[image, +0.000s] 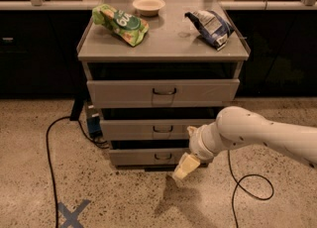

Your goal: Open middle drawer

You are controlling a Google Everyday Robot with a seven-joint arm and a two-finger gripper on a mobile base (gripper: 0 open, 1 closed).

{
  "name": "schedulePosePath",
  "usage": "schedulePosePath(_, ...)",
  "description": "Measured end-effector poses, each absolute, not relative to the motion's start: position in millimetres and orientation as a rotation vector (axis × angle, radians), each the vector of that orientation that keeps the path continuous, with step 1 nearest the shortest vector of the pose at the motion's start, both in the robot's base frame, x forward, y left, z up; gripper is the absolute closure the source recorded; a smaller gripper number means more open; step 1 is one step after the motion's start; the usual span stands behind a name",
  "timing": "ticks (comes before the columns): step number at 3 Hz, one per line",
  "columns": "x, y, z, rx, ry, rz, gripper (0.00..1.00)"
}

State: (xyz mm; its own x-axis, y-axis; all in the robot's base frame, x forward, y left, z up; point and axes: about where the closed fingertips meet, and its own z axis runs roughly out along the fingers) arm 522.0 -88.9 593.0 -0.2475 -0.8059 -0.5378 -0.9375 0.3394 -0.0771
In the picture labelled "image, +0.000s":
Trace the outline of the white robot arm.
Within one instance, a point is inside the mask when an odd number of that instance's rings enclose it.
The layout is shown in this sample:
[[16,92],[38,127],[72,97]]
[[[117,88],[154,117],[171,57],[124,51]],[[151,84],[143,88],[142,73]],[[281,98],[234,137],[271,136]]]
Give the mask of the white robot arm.
[[238,106],[222,109],[214,122],[188,126],[189,150],[172,177],[184,179],[202,163],[211,163],[222,151],[247,145],[264,145],[313,169],[317,166],[317,129],[269,121]]

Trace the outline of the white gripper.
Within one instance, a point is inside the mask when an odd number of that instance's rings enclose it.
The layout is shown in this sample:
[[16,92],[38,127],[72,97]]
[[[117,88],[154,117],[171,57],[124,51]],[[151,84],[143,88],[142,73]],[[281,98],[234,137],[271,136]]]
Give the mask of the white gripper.
[[222,140],[216,123],[198,128],[189,126],[189,149],[193,154],[184,153],[172,177],[182,180],[200,166],[201,162],[211,162],[222,150]]

